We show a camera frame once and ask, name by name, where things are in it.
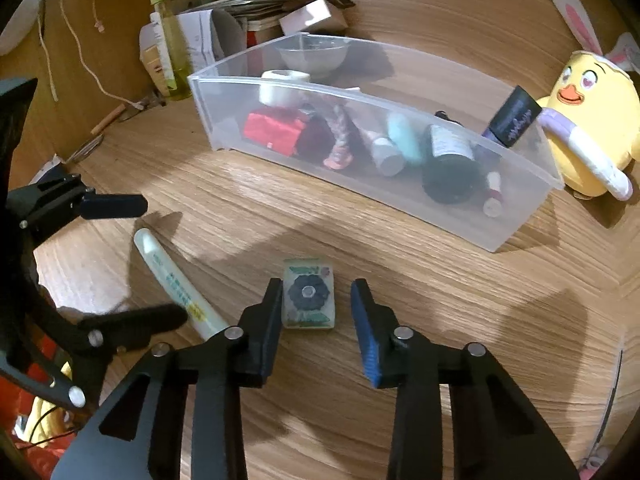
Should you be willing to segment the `white tube green print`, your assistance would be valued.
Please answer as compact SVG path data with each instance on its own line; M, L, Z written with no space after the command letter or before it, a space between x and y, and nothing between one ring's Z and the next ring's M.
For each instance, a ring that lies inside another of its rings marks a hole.
M169 298L188 314L203 340L226 330L230 323L204 298L147 228L134 233L134 246Z

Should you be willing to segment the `white pink tube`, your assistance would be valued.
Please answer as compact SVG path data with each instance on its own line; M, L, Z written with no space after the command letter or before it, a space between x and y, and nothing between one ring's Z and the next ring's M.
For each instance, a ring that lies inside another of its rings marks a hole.
M406 161L388 137L382 122L375 114L365 110L351 110L349 115L378 172L388 178L400 174L405 169Z

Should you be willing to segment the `dark green dropper bottle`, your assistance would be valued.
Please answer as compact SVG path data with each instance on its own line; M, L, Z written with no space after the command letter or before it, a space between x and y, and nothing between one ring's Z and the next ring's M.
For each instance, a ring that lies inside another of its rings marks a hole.
M420 140L422 188L434 202L468 202L480 183L480 164L465 136L439 124L428 125Z

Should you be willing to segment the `teal frosted bottle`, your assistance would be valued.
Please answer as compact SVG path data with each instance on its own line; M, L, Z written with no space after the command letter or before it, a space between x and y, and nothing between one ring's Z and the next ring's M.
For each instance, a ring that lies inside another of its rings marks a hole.
M403 114L387 115L387 134L395 144L406 163L410 166L422 166L424 157L421 152L420 139L410 120Z

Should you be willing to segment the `white tape roll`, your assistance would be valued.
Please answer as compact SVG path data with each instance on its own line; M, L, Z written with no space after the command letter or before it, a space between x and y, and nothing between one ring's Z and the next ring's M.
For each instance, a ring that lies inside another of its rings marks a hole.
M262 105L297 108L304 102L304 94L291 84L306 84L310 75L299 70L266 70L262 73L258 98Z

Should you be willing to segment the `purple black spray bottle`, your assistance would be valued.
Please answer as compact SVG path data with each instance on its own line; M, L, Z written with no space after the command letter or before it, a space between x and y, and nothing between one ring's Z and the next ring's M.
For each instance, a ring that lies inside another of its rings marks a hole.
M541 106L526 90L515 86L480 136L510 150L541 111Z

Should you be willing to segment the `yellow green spray bottle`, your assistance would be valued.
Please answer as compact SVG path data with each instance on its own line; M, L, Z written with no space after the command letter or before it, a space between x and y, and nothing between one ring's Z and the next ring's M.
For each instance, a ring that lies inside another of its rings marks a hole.
M186 99L191 95L188 81L191 63L186 38L168 6L168 0L150 1L153 6L150 19L169 97L172 100Z

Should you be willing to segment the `red box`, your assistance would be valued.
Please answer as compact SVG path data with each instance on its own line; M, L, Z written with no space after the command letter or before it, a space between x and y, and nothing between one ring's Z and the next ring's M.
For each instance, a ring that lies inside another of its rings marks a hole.
M291 157L299 155L311 141L312 130L299 110L265 106L248 114L243 136L263 148Z

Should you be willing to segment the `clear plastic bin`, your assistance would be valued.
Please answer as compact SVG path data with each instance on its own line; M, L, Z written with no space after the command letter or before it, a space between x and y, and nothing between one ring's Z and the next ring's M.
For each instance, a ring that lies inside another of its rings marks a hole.
M189 82L216 150L348 188L488 252L564 185L525 94L429 53L296 34Z

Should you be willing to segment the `white folded papers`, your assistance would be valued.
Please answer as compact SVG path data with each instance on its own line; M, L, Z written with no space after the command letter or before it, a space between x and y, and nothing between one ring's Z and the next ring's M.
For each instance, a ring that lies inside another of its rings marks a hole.
M169 26L178 27L178 53L184 61L177 62L169 52L166 35ZM152 12L150 22L139 32L139 58L151 76L169 75L163 62L171 65L176 79L213 65L227 56L246 49L246 33L239 22L224 10L189 11L173 16L162 28L160 14Z

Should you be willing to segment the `stack of books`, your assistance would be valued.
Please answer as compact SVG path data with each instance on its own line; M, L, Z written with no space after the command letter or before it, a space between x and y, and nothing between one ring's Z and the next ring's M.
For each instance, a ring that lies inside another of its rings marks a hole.
M311 1L314 0L203 0L190 4L186 10L189 12L216 9L228 12L246 33L246 47L250 48L285 36L279 24L280 18ZM326 1L337 6L343 12L344 18L345 12L356 6L356 2L352 0Z

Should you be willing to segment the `white cardboard box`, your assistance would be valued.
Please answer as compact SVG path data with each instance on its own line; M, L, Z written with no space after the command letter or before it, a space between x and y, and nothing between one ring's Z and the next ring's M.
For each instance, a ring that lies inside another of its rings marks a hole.
M314 0L279 20L285 36L296 32L340 34L348 29L343 12L326 0Z

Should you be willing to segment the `yellow chick plush toy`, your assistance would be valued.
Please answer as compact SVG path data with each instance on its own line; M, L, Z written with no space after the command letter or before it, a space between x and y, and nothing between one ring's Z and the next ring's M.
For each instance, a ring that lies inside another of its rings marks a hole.
M537 122L574 194L605 193L626 202L634 185L625 169L639 158L639 95L630 74L639 70L639 44L621 34L605 53L580 0L552 0L580 44L548 96Z

